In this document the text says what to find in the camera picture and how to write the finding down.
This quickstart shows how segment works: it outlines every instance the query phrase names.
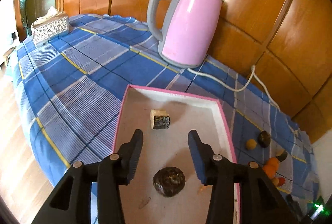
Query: small log piece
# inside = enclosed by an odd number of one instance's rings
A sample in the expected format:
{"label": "small log piece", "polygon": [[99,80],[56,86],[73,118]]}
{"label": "small log piece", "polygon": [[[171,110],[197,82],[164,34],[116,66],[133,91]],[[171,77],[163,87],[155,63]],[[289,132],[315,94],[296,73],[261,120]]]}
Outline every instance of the small log piece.
{"label": "small log piece", "polygon": [[151,129],[166,130],[171,123],[169,114],[165,110],[151,110],[150,113]]}

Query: tissue box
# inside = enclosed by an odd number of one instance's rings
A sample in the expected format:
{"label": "tissue box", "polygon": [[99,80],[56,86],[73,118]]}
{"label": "tissue box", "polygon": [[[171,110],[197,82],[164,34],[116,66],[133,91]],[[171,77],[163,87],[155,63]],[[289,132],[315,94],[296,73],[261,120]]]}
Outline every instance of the tissue box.
{"label": "tissue box", "polygon": [[54,36],[68,32],[69,19],[64,11],[38,18],[31,26],[32,38],[36,47],[42,46]]}

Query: wooden block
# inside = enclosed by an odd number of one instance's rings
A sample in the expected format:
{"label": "wooden block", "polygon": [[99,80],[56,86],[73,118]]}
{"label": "wooden block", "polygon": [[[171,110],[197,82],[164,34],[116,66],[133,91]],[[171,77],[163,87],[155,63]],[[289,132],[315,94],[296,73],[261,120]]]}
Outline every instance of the wooden block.
{"label": "wooden block", "polygon": [[150,113],[151,129],[166,130],[170,125],[169,114],[165,110],[151,110]]}
{"label": "wooden block", "polygon": [[11,53],[15,50],[16,46],[15,47],[11,47],[9,48],[4,54],[3,54],[3,59],[4,59],[4,62],[5,62],[5,67],[7,68],[7,64],[9,62],[8,60],[8,57],[11,55]]}

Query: white box tray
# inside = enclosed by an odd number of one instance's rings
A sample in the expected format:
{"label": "white box tray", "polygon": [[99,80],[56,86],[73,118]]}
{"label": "white box tray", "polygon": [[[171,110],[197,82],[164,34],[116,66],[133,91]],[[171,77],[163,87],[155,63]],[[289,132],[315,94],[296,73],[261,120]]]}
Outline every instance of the white box tray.
{"label": "white box tray", "polygon": [[[168,130],[152,130],[150,110],[170,115]],[[215,153],[236,162],[232,139],[219,100],[193,94],[129,85],[123,97],[117,126],[115,152],[130,141],[135,129],[144,135],[134,179],[120,186],[128,224],[205,223],[212,187],[202,187],[188,147],[188,132],[197,130],[203,143]],[[160,169],[174,166],[186,178],[185,187],[173,197],[157,193],[152,178]],[[234,185],[234,223],[239,223],[239,186]]]}

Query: kettle base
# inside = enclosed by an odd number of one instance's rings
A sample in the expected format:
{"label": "kettle base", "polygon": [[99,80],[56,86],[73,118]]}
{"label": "kettle base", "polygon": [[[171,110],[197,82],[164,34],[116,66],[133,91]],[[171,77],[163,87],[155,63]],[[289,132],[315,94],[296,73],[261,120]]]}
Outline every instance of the kettle base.
{"label": "kettle base", "polygon": [[159,53],[159,55],[161,56],[161,58],[162,58],[163,60],[165,60],[165,61],[168,62],[169,64],[172,64],[173,66],[176,66],[176,67],[179,67],[179,68],[183,68],[183,69],[188,69],[188,68],[190,68],[190,69],[193,69],[193,68],[197,68],[197,67],[199,67],[199,66],[202,64],[202,62],[200,62],[199,64],[196,64],[196,65],[182,64],[182,63],[175,62],[175,61],[173,61],[173,60],[171,60],[171,59],[165,57],[165,56],[164,56],[162,53],[160,53],[159,51],[158,51],[158,53]]}

